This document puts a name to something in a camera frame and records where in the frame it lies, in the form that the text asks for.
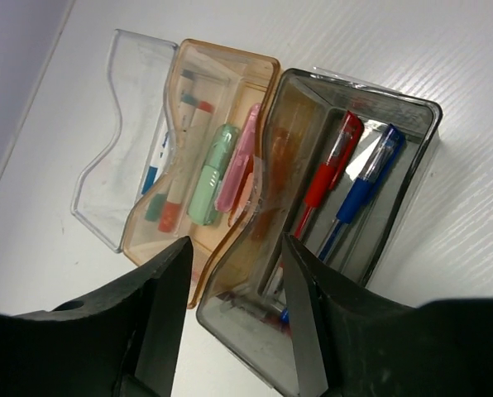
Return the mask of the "blue ballpoint pen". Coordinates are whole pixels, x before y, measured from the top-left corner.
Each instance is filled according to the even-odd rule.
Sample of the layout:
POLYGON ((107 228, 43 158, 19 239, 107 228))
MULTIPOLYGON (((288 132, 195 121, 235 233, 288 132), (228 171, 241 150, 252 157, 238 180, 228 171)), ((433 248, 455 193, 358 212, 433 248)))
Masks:
POLYGON ((345 228, 353 222, 359 211, 374 198, 404 143, 404 134, 393 124, 389 124, 353 182, 328 233, 317 249, 316 257, 322 263, 326 263, 335 251, 345 228))

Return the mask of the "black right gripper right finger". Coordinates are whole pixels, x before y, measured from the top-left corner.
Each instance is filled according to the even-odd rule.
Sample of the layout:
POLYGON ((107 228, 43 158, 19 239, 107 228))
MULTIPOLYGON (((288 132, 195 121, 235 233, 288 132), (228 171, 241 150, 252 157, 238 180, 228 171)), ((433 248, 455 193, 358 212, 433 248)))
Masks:
POLYGON ((282 240, 302 396, 493 396, 493 298, 412 308, 282 240))

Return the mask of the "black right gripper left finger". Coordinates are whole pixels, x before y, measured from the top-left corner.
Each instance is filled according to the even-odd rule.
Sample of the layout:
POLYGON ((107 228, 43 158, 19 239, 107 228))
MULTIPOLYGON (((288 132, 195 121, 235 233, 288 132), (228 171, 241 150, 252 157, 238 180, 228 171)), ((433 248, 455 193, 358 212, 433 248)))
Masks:
POLYGON ((170 395, 193 255, 182 237, 51 311, 0 314, 0 396, 170 395))

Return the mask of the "white marker red cap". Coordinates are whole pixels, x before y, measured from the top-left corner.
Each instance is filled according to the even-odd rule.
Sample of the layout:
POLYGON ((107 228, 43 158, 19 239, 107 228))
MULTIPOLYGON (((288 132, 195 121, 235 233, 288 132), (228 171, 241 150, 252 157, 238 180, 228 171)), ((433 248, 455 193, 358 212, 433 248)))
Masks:
POLYGON ((206 101, 198 101, 190 123, 184 129, 184 145, 179 154, 179 168, 172 179, 158 226, 161 232, 173 232, 179 220, 186 191, 195 163, 202 151, 202 142, 212 115, 213 105, 206 101))

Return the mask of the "white marker blue cap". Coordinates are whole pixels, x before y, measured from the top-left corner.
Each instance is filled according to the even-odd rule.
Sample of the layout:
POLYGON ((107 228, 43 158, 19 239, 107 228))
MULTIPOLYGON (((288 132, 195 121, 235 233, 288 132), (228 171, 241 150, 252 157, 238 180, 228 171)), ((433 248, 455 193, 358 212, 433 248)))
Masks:
MULTIPOLYGON (((178 110, 180 115, 181 127, 187 129, 194 115, 198 100, 189 93, 182 93, 178 110)), ((163 173, 166 161, 170 155, 170 138, 167 127, 159 129, 156 146, 152 150, 151 159, 146 170, 146 175, 141 188, 141 194, 145 194, 163 173)), ((160 219, 167 193, 157 193, 153 196, 146 210, 145 220, 156 222, 160 219)))

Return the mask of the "red gel pen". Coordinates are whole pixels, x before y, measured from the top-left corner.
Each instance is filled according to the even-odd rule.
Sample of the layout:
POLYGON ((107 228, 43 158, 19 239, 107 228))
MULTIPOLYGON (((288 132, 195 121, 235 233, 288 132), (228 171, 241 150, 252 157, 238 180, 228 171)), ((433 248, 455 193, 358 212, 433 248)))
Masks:
POLYGON ((363 131, 364 126, 360 118, 353 112, 346 111, 338 129, 337 139, 309 183, 304 196, 304 211, 294 230, 296 238, 303 238, 314 213, 342 178, 363 131))

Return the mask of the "green correction tape pen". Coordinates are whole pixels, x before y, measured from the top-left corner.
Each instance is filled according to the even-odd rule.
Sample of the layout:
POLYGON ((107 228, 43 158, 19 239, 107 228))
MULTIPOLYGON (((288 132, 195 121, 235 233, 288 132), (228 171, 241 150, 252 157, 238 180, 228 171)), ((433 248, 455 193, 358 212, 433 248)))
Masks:
POLYGON ((239 129, 228 123, 213 136, 188 208, 190 220, 199 226, 210 225, 217 217, 214 202, 238 136, 239 129))

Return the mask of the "pink highlighter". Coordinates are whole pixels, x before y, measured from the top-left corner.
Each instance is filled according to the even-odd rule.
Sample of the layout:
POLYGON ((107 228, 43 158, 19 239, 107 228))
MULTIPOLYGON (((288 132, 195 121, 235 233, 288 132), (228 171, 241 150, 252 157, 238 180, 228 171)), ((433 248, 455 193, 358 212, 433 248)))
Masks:
POLYGON ((214 203, 215 208, 219 212, 229 212, 235 202, 243 175, 247 168, 247 163, 254 151, 256 122, 260 110, 260 103, 254 103, 249 110, 239 142, 232 153, 232 158, 223 177, 221 189, 214 203))

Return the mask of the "orange highlighter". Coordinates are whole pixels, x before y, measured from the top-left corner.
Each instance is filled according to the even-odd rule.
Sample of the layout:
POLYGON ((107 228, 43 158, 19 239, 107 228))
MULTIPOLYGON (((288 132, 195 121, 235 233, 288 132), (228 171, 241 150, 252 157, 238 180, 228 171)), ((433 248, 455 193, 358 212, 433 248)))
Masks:
POLYGON ((240 184, 239 190, 237 192, 236 199, 232 206, 232 210, 227 220, 227 225, 229 227, 232 227, 237 222, 238 218, 242 215, 243 211, 249 205, 253 180, 254 175, 252 172, 249 172, 243 178, 243 181, 240 184))

